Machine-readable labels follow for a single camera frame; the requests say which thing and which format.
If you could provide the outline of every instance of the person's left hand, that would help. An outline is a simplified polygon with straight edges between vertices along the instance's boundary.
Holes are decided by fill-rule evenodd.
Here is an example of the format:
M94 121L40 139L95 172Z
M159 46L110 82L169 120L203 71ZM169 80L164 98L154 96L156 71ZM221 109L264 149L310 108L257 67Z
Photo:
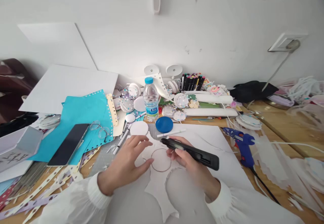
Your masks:
M126 140L111 165L106 171L99 173L100 191L104 195L111 196L115 189L134 182L145 173L154 159L148 159L139 167L135 167L135 160L147 146L151 145L152 143L144 135L133 135Z

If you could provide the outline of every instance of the black fabric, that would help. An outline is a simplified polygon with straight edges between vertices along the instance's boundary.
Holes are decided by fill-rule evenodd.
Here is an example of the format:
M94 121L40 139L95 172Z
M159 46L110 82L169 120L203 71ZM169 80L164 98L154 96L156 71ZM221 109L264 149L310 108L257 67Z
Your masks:
M253 80L244 84L235 85L235 89L231 90L231 96L234 97L234 100L238 102L251 102L253 100L261 100L268 96L274 94L277 90L272 84L268 84L263 92L262 89L266 85L266 82L259 82L257 80Z
M0 124L0 137L31 125L38 119L38 116L35 114L36 113L25 113L24 115L17 117L11 122Z

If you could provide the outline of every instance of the white shirt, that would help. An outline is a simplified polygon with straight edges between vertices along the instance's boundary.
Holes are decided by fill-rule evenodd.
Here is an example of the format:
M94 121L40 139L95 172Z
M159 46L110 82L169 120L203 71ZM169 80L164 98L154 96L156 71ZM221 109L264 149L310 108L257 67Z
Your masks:
M72 183L47 204L33 224L108 224L109 203L113 196L101 193L97 178L98 174ZM255 190L229 188L222 181L220 183L217 199L212 203L206 202L217 224L304 223L298 216Z

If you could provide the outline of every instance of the wooden table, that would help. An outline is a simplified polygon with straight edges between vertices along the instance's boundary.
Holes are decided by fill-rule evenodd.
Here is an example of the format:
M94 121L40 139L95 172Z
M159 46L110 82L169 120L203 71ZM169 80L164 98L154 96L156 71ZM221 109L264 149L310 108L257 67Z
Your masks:
M187 118L183 123L185 124L200 124L199 122L192 120L193 118L201 118L201 117L192 117L192 118ZM214 126L219 126L219 127L227 127L227 123L225 119L222 120L218 120L215 119L213 122L201 122L201 124L204 125L214 125ZM267 137L269 138L270 141L280 141L280 138L273 132L271 131L267 126L263 125L263 130L266 133ZM230 138L226 137L228 143L230 144ZM285 154L288 155L291 158L294 157L298 157L298 158L302 158L302 156L300 154L298 154L294 149L292 149L291 147L289 147L288 145L282 145L282 149L284 150ZM86 178L91 169L89 169L90 166L92 166L92 164L96 161L96 158L98 156L97 152L91 159L90 161L81 168L81 173L82 175ZM240 160L240 154L236 153L236 156L238 158L238 160ZM42 178L39 179L35 185L35 187L33 188L32 191L34 191L36 188L39 187L39 185L53 172L53 169L50 169L49 173L47 174L43 174ZM251 181L253 187L255 188L255 190L259 191L261 193L261 190L258 188L258 186L255 183L254 180L254 175L251 173L251 171L247 168L243 168L243 170L245 171L246 175L248 176L249 180ZM260 176L260 178L263 180L263 182L268 186L268 188L271 190L271 192L274 194L274 196L278 199L278 201L281 203L281 205L288 209L289 211L291 211L292 213L298 215L305 223L322 223L314 214L313 211L303 207L304 211L298 211L295 207L290 206L290 202L288 200L288 194L286 193L285 190L280 189L278 186L274 185L270 180L267 179L267 177L262 173L261 169L256 166L256 172L258 173L258 175ZM44 188L48 188L51 184L54 183L54 180L50 181L47 186ZM324 195L322 194L318 194L319 198L324 202ZM14 206L19 205L25 198L27 197L27 195L25 196L21 196L18 198L17 202L15 204L13 204L13 201L10 202L9 205L7 205L3 211L6 211ZM44 206L42 206L37 213L33 216L33 218L31 220L34 220L35 218L39 217L41 215L42 209L44 208ZM7 219L4 219L2 221L0 221L0 224L5 224L5 223L13 223L13 224L21 224L27 217L28 215L25 215L24 213L19 213L17 215L14 215L12 217L9 217Z
M281 138L281 142L304 143L324 150L324 133L303 126L287 115L286 110L272 107L264 101L255 101L249 110L257 112L255 115ZM324 154L316 149L308 146L290 146L303 157L324 160Z

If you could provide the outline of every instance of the eyeglasses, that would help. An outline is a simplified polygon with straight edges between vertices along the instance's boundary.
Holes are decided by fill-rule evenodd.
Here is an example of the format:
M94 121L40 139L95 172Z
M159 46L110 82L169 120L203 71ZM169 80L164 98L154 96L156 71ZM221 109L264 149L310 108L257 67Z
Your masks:
M98 137L100 139L105 139L104 142L107 143L106 142L106 138L107 138L107 136L110 133L109 128L108 127L102 127L100 125L100 121L99 120L93 121L92 124L90 125L90 130L96 130L98 128L100 128L100 130L98 132Z

